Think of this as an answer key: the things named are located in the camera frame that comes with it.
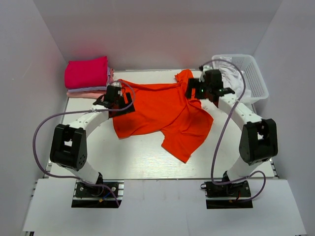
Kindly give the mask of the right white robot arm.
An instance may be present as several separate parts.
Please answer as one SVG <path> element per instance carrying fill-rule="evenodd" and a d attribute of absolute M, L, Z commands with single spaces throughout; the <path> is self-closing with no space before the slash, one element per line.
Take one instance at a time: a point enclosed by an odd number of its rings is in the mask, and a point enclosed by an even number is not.
<path fill-rule="evenodd" d="M 259 165 L 278 154 L 277 125 L 273 119 L 253 113 L 231 88 L 224 88 L 219 70 L 205 69 L 199 79 L 190 78 L 186 97 L 192 96 L 208 99 L 225 112 L 228 117 L 224 128 L 233 120 L 241 130 L 238 159 L 224 173 L 222 182 L 213 182 L 222 185 L 226 195 L 234 196 L 240 190 L 239 182 L 254 175 Z"/>

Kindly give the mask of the orange t-shirt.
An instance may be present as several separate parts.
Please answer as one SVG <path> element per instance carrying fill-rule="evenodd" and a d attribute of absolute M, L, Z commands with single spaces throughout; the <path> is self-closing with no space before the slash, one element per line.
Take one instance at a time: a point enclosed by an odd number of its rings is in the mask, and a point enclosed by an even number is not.
<path fill-rule="evenodd" d="M 192 71 L 175 75 L 172 84 L 135 84 L 126 82 L 126 92 L 135 93 L 135 111 L 113 118 L 114 130 L 120 139 L 135 135 L 162 132 L 161 146 L 186 163 L 206 140 L 213 117 L 202 108 L 201 101 L 186 98 Z"/>

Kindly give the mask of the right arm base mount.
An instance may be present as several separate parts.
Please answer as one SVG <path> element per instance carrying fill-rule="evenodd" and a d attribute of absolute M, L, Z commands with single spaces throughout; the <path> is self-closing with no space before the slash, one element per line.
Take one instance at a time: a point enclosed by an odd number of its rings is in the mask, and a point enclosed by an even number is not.
<path fill-rule="evenodd" d="M 207 209 L 253 208 L 247 181 L 227 185 L 215 185 L 207 181 L 200 188 L 205 191 Z"/>

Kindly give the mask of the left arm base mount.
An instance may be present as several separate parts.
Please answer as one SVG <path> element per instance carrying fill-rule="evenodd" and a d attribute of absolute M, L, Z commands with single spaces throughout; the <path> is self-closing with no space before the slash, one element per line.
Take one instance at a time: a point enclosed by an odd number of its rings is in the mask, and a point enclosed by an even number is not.
<path fill-rule="evenodd" d="M 123 199 L 124 181 L 110 180 L 103 184 L 107 185 L 115 194 L 118 203 Z M 104 187 L 92 187 L 79 181 L 76 182 L 72 203 L 72 208 L 118 208 L 110 190 Z"/>

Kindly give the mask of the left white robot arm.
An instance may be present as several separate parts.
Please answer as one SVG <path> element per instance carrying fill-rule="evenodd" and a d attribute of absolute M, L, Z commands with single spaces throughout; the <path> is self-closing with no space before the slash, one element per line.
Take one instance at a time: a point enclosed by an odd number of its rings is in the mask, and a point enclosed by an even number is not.
<path fill-rule="evenodd" d="M 50 161 L 70 171 L 72 177 L 87 185 L 93 196 L 103 193 L 102 174 L 88 163 L 87 138 L 111 118 L 135 111 L 135 92 L 121 86 L 108 86 L 82 116 L 68 124 L 56 126 L 50 151 Z"/>

